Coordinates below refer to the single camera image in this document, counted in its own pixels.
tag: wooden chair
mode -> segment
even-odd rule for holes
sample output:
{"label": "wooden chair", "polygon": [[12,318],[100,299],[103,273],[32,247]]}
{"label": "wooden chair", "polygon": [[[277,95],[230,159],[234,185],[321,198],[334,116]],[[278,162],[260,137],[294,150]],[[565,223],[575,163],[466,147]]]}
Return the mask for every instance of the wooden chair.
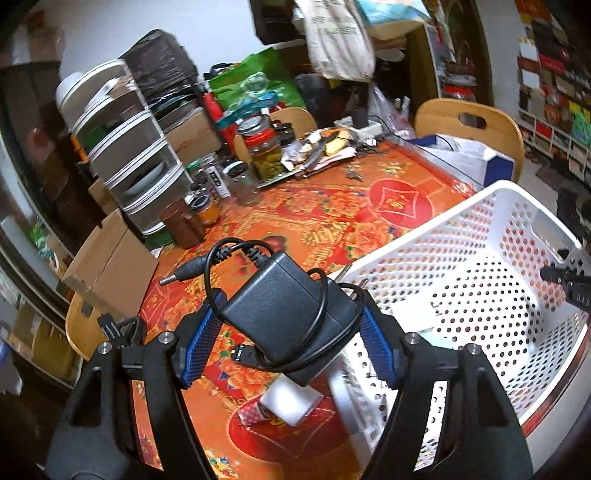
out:
{"label": "wooden chair", "polygon": [[66,314],[66,336],[74,351],[88,361],[96,347],[107,339],[97,322],[100,312],[97,309],[92,309],[92,312],[83,312],[83,305],[82,296],[74,294]]}
{"label": "wooden chair", "polygon": [[[300,107],[292,106],[283,110],[277,110],[270,117],[271,120],[279,120],[282,124],[291,123],[296,138],[303,137],[306,133],[318,129],[318,125],[312,114]],[[245,162],[252,160],[248,148],[240,135],[234,137],[234,151],[240,160]]]}
{"label": "wooden chair", "polygon": [[[477,128],[460,122],[461,114],[483,118],[486,127]],[[444,134],[478,140],[515,161],[514,182],[519,180],[525,159],[521,131],[505,112],[479,103],[451,98],[436,98],[422,104],[417,112],[414,129],[417,137]]]}

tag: white wall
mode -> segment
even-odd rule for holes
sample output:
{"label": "white wall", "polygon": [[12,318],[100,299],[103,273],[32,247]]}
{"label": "white wall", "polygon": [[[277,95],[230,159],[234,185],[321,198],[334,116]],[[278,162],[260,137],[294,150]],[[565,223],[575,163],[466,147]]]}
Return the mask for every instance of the white wall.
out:
{"label": "white wall", "polygon": [[66,36],[62,79],[119,57],[155,28],[175,35],[199,72],[264,48],[248,0],[41,0],[39,8]]}
{"label": "white wall", "polygon": [[519,113],[519,38],[525,37],[515,0],[475,0],[491,60],[495,107]]}

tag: metal screw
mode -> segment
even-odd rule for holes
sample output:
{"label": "metal screw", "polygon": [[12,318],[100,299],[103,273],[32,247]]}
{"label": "metal screw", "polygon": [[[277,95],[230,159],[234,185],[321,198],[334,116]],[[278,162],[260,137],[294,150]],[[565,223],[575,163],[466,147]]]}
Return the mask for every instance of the metal screw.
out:
{"label": "metal screw", "polygon": [[418,333],[407,333],[404,335],[404,339],[409,345],[416,345],[421,341],[421,336]]}
{"label": "metal screw", "polygon": [[162,332],[158,335],[158,341],[163,344],[170,343],[174,340],[174,333],[173,332]]}
{"label": "metal screw", "polygon": [[106,353],[109,353],[112,348],[113,346],[109,342],[103,342],[97,347],[97,350],[101,355],[104,355]]}
{"label": "metal screw", "polygon": [[480,352],[482,352],[482,347],[480,345],[475,344],[475,343],[468,343],[464,348],[471,355],[478,355]]}

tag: white stacked container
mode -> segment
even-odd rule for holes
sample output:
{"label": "white stacked container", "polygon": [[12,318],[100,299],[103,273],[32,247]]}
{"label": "white stacked container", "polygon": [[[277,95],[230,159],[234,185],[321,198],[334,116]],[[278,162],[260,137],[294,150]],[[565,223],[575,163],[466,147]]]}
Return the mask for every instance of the white stacked container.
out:
{"label": "white stacked container", "polygon": [[184,169],[123,60],[112,60],[78,79],[68,77],[56,101],[71,133],[121,210],[144,234],[164,228],[160,213],[184,198]]}

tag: black power adapter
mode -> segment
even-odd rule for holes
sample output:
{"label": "black power adapter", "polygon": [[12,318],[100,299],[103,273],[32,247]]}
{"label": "black power adapter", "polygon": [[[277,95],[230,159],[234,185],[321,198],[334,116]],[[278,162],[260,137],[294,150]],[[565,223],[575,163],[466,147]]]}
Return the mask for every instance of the black power adapter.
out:
{"label": "black power adapter", "polygon": [[[317,358],[314,352],[333,340],[350,325],[357,305],[327,279],[327,307],[315,335],[301,346],[300,359],[310,362],[298,369],[284,371],[305,387],[339,354],[359,331],[359,323],[343,339]],[[255,274],[220,309],[224,320],[246,335],[270,362],[280,362],[296,348],[315,318],[321,302],[319,281],[313,280],[287,254],[276,252],[265,260]],[[254,366],[254,362],[244,362]]]}

